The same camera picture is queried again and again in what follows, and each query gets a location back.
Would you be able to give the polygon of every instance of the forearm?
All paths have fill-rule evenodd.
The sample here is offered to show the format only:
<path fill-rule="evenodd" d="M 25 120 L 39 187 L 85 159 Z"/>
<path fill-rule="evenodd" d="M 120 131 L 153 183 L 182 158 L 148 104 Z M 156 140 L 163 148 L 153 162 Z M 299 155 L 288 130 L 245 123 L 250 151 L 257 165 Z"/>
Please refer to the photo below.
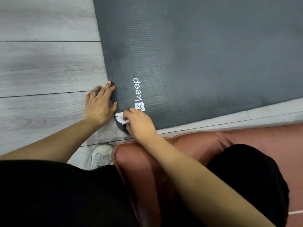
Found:
<path fill-rule="evenodd" d="M 0 156 L 0 160 L 35 159 L 66 163 L 97 130 L 98 127 L 93 122 L 82 120 L 42 140 Z"/>
<path fill-rule="evenodd" d="M 176 186 L 186 206 L 208 226 L 274 226 L 202 164 L 160 136 L 143 144 Z"/>

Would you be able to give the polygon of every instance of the person's right arm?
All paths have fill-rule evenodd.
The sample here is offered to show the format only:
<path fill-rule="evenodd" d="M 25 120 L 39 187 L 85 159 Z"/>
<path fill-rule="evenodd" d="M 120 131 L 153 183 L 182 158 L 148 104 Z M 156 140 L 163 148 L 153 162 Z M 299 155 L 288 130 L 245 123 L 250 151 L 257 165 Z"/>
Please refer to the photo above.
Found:
<path fill-rule="evenodd" d="M 124 111 L 127 130 L 162 166 L 189 210 L 207 226 L 274 225 L 198 161 L 157 134 L 145 113 Z"/>

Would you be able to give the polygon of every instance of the person's left hand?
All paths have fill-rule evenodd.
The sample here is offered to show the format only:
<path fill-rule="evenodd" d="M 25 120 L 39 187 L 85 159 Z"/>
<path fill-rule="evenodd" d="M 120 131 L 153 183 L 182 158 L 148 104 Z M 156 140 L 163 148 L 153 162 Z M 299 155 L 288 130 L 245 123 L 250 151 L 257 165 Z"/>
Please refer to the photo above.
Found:
<path fill-rule="evenodd" d="M 83 119 L 92 122 L 94 126 L 104 126 L 117 109 L 117 102 L 109 106 L 109 99 L 115 88 L 115 86 L 111 87 L 111 82 L 108 81 L 105 87 L 97 86 L 88 93 Z"/>

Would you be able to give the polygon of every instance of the black pants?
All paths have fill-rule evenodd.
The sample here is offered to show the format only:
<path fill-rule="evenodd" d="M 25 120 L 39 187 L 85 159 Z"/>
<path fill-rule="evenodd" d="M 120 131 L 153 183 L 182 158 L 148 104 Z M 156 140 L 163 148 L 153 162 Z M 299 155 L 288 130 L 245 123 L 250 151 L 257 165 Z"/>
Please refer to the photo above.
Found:
<path fill-rule="evenodd" d="M 208 169 L 277 227 L 288 216 L 288 187 L 275 161 L 255 148 L 233 145 Z M 47 161 L 0 161 L 2 225 L 138 226 L 114 166 L 85 171 Z M 182 204 L 163 226 L 201 226 Z"/>

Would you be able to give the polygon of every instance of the white cloth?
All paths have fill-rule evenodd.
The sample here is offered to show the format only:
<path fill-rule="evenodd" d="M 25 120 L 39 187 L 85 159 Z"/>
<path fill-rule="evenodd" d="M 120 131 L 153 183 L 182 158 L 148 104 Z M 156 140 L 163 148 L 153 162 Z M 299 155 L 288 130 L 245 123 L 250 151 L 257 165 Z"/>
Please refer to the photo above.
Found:
<path fill-rule="evenodd" d="M 127 124 L 129 122 L 128 120 L 123 120 L 123 112 L 116 113 L 115 116 L 116 120 L 122 125 Z"/>

